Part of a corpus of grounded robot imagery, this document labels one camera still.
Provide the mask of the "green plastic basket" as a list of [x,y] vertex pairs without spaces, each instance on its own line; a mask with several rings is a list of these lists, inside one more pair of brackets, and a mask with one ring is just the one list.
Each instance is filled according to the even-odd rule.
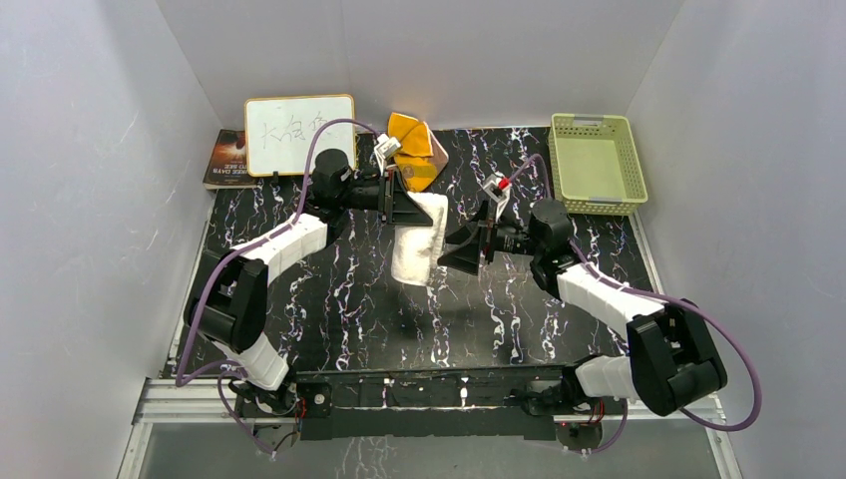
[[569,213],[625,217],[648,201],[626,117],[556,113],[548,144],[555,198]]

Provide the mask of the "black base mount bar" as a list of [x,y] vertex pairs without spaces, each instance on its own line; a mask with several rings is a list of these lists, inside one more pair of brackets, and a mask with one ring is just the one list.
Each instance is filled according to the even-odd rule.
[[521,436],[581,451],[600,445],[603,422],[622,412],[599,398],[576,408],[530,403],[514,391],[544,391],[564,366],[298,371],[277,391],[230,379],[235,411],[259,425],[289,422],[304,441],[394,437]]

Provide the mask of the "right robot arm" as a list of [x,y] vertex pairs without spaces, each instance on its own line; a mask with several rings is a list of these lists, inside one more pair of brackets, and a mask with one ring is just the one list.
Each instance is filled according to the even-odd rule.
[[601,398],[643,402],[667,416],[728,382],[704,319],[685,301],[659,299],[601,273],[575,245],[575,229],[563,203],[541,200],[526,227],[496,219],[490,202],[446,235],[449,250],[438,265],[477,274],[498,252],[530,258],[536,285],[566,305],[588,313],[627,345],[621,356],[592,354],[562,369],[558,385],[514,391],[528,402],[589,412]]

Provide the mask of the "dark book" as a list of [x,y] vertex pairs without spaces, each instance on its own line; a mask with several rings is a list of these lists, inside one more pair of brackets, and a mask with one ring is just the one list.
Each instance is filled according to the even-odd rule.
[[253,189],[257,179],[246,167],[245,131],[221,129],[211,151],[203,185],[209,191]]

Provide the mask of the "yellow brown towel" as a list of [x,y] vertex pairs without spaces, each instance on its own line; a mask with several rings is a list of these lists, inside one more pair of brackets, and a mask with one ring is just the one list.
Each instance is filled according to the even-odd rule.
[[410,192],[429,189],[445,170],[449,156],[429,126],[414,117],[393,112],[387,122],[387,134],[400,144],[394,163]]

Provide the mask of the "aluminium rail frame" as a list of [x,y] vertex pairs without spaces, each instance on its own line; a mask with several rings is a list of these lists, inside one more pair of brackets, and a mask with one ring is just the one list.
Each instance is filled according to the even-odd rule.
[[501,403],[492,378],[325,377],[301,432],[211,378],[146,384],[123,478],[737,478],[727,436],[643,405],[590,423]]

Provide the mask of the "whiteboard with yellow frame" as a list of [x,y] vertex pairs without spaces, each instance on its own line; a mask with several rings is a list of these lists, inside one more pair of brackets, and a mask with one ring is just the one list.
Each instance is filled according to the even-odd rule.
[[[248,99],[243,105],[246,167],[253,177],[298,176],[305,168],[311,142],[314,152],[343,151],[355,159],[354,101],[347,94]],[[316,132],[325,123],[344,122]]]

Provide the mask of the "white towel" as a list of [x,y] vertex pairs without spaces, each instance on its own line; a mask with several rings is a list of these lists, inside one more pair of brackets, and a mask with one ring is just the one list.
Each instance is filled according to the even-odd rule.
[[391,275],[405,284],[427,286],[443,251],[449,200],[434,193],[411,193],[410,198],[432,219],[433,225],[395,228]]

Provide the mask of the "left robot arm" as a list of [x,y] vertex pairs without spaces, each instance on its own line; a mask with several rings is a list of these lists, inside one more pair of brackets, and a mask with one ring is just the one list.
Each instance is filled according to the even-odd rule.
[[320,152],[290,220],[227,251],[203,252],[184,312],[183,356],[198,337],[210,341],[236,377],[260,389],[262,406],[274,415],[289,413],[298,390],[284,379],[287,359],[264,332],[270,284],[333,244],[351,212],[364,211],[394,228],[395,265],[408,272],[407,283],[424,285],[442,251],[448,206],[442,195],[408,192],[396,173],[356,172],[343,151]]

